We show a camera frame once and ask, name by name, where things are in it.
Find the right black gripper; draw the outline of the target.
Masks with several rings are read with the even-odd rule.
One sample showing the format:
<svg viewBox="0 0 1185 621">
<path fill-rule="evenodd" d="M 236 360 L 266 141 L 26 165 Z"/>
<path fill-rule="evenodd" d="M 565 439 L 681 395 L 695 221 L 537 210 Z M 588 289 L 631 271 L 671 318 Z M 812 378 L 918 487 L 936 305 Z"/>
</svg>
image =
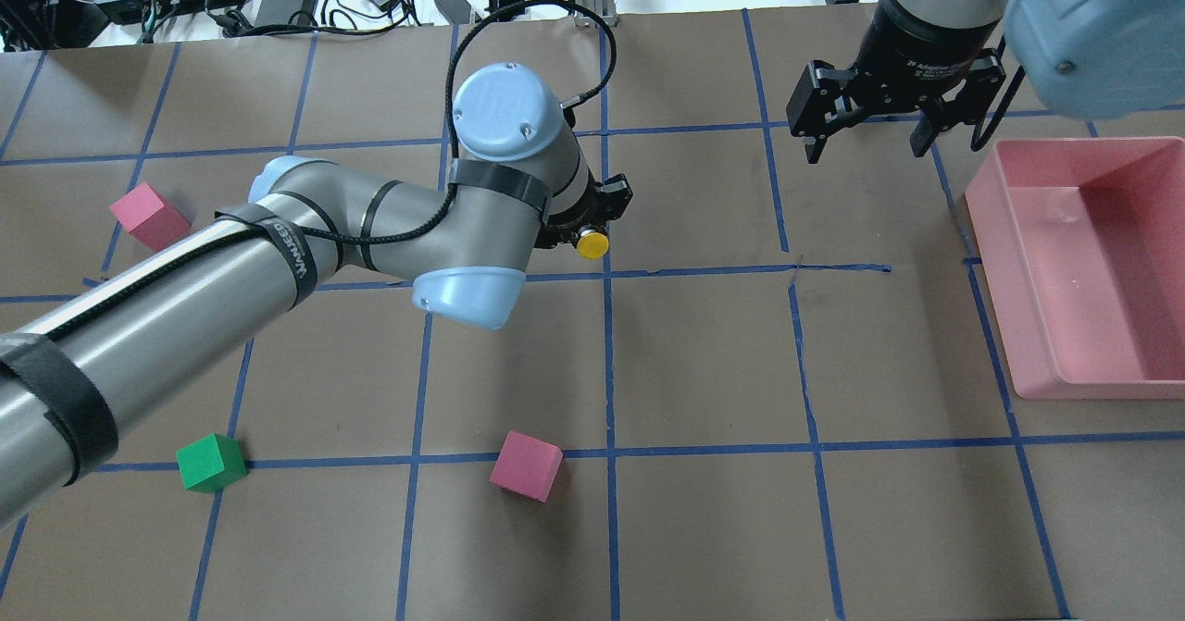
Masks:
<svg viewBox="0 0 1185 621">
<path fill-rule="evenodd" d="M 877 9 L 854 63 L 809 60 L 792 91 L 786 116 L 805 160 L 816 165 L 830 137 L 877 116 L 921 114 L 909 139 L 915 158 L 954 124 L 985 122 L 1004 85 L 1003 57 L 987 46 L 995 28 L 947 28 Z"/>
</svg>

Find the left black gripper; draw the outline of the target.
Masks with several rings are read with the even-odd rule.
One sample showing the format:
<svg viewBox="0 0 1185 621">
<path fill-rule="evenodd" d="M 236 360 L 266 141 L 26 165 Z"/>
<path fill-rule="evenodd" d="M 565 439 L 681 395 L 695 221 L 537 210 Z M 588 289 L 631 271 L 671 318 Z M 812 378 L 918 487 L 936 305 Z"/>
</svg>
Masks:
<svg viewBox="0 0 1185 621">
<path fill-rule="evenodd" d="M 608 224 L 624 215 L 633 196 L 634 191 L 623 173 L 597 180 L 585 158 L 581 156 L 572 179 L 549 203 L 534 249 L 555 249 L 562 244 L 574 247 L 576 233 L 583 226 L 596 226 L 608 233 Z"/>
</svg>

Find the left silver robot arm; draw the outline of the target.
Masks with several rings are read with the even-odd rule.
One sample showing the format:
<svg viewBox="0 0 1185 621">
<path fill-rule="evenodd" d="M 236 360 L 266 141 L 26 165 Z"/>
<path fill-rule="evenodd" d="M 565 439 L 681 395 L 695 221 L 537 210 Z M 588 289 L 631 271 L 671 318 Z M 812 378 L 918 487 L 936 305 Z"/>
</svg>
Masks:
<svg viewBox="0 0 1185 621">
<path fill-rule="evenodd" d="M 406 279 L 412 305 L 507 324 L 530 255 L 596 260 L 633 191 L 598 180 L 568 111 L 529 66 L 447 73 L 443 188 L 286 155 L 248 201 L 92 292 L 4 333 L 1 516 L 11 525 L 105 465 L 148 416 L 344 267 Z"/>
</svg>

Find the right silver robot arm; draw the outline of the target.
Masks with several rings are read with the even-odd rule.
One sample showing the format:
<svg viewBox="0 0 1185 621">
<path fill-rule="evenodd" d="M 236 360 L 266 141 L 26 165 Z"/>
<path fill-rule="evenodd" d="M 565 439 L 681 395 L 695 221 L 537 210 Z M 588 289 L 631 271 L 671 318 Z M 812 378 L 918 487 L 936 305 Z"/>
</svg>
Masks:
<svg viewBox="0 0 1185 621">
<path fill-rule="evenodd" d="M 805 65 L 787 122 L 816 164 L 838 132 L 910 113 L 914 156 L 956 124 L 982 151 L 1024 84 L 1062 119 L 1125 119 L 1181 101 L 1181 0 L 878 0 L 854 63 Z"/>
</svg>

